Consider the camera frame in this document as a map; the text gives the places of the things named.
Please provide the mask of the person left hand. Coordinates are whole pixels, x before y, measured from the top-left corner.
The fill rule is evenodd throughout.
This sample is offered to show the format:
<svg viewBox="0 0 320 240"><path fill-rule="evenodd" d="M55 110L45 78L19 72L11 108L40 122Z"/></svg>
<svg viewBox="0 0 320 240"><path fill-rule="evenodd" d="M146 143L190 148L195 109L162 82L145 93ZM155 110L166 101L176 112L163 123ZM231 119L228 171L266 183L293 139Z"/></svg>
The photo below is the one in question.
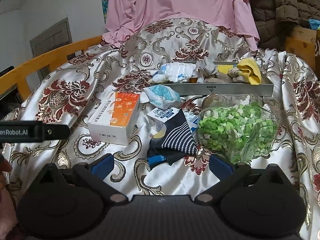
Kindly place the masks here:
<svg viewBox="0 0 320 240"><path fill-rule="evenodd" d="M17 224L16 212L12 202L11 194L6 189L4 172L11 172L12 167L1 154L1 239Z"/></svg>

